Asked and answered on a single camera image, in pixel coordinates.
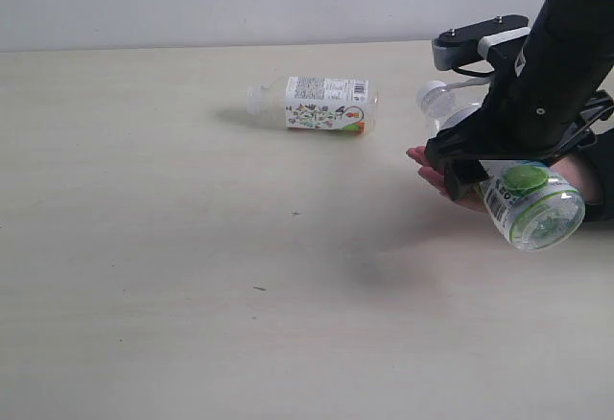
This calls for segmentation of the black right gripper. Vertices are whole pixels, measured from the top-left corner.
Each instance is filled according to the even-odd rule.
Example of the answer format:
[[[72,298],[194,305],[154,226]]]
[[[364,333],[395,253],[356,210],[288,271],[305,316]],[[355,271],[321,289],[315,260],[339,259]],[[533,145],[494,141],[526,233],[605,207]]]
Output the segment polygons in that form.
[[[429,164],[451,199],[489,179],[480,160],[530,159],[552,166],[597,143],[592,126],[613,116],[600,88],[613,54],[505,45],[489,50],[493,77],[482,106],[429,139]]]

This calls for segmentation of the person's open bare hand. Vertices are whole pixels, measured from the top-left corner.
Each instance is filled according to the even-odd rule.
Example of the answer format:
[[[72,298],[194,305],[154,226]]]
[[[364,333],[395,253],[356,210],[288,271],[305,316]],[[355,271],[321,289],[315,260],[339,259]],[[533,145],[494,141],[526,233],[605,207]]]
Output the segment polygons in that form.
[[[445,189],[443,175],[431,167],[426,158],[424,146],[409,148],[407,156],[418,164],[418,174],[424,180],[436,188],[442,196],[451,199]],[[594,205],[602,203],[603,190],[598,177],[581,156],[567,155],[556,162],[553,169],[575,186],[586,202]],[[454,203],[472,211],[486,212],[482,199],[475,192],[454,200]]]

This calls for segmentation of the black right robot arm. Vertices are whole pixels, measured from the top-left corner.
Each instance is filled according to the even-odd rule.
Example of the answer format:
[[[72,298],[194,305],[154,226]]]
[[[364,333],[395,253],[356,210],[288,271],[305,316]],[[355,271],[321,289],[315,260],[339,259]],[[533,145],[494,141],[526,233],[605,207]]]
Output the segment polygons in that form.
[[[613,113],[600,88],[613,67],[613,0],[545,0],[533,23],[504,15],[440,34],[436,69],[493,68],[477,111],[426,146],[453,199],[487,178],[485,160],[547,165],[596,144],[592,125]]]

